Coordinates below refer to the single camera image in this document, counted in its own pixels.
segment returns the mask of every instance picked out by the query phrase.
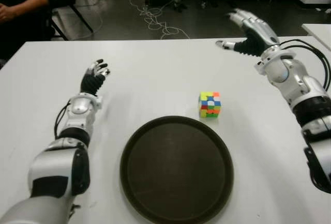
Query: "person's hand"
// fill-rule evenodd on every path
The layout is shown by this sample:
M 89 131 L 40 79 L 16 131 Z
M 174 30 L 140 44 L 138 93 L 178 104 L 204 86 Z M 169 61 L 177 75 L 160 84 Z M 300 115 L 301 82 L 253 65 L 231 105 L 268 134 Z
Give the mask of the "person's hand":
M 16 17 L 16 12 L 13 7 L 8 7 L 0 3 L 0 24 L 11 21 Z

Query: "person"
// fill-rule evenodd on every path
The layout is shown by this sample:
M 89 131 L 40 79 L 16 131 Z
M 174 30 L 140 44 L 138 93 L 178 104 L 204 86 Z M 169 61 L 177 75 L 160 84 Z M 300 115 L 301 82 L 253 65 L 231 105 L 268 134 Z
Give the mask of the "person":
M 26 41 L 45 40 L 48 0 L 0 0 L 0 59 L 9 60 Z

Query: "robot fingertip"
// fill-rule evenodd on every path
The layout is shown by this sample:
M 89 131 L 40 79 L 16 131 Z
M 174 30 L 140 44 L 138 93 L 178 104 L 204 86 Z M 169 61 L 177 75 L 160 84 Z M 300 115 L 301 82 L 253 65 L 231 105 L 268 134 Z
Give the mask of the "robot fingertip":
M 223 43 L 224 43 L 223 40 L 217 40 L 217 41 L 215 42 L 215 44 L 216 44 L 217 46 L 222 47 L 222 48 L 223 48 Z

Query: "tangled cables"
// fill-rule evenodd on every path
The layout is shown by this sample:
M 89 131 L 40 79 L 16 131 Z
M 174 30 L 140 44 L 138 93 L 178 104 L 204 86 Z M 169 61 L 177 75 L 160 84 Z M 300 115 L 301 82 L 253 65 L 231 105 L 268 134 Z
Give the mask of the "tangled cables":
M 160 39 L 163 39 L 165 36 L 170 36 L 170 35 L 176 35 L 179 34 L 180 32 L 183 33 L 188 39 L 190 37 L 180 28 L 173 27 L 173 26 L 168 26 L 166 21 L 159 22 L 157 18 L 163 14 L 163 8 L 173 2 L 170 1 L 167 4 L 163 5 L 161 8 L 150 8 L 148 9 L 147 6 L 142 7 L 142 9 L 139 8 L 138 5 L 133 4 L 131 0 L 129 0 L 129 3 L 131 6 L 136 7 L 136 9 L 139 11 L 140 16 L 144 16 L 144 21 L 148 24 L 148 29 L 149 30 L 162 30 L 162 36 Z

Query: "chair leg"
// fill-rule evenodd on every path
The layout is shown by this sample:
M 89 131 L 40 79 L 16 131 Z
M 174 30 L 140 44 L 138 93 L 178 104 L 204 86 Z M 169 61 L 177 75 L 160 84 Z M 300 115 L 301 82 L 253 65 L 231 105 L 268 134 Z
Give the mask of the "chair leg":
M 90 27 L 90 25 L 85 21 L 85 19 L 83 18 L 83 16 L 81 15 L 81 13 L 79 13 L 79 11 L 76 9 L 76 7 L 74 5 L 70 5 L 70 8 L 77 14 L 77 16 L 79 17 L 79 19 L 81 19 L 81 21 L 85 24 L 85 26 L 90 30 L 91 33 L 93 33 L 93 29 Z
M 60 36 L 64 39 L 64 40 L 68 40 L 68 38 L 65 36 L 65 34 L 61 31 L 61 29 L 55 24 L 55 22 L 53 20 L 51 20 L 51 25 L 55 28 L 55 30 L 58 32 L 58 34 L 60 34 Z

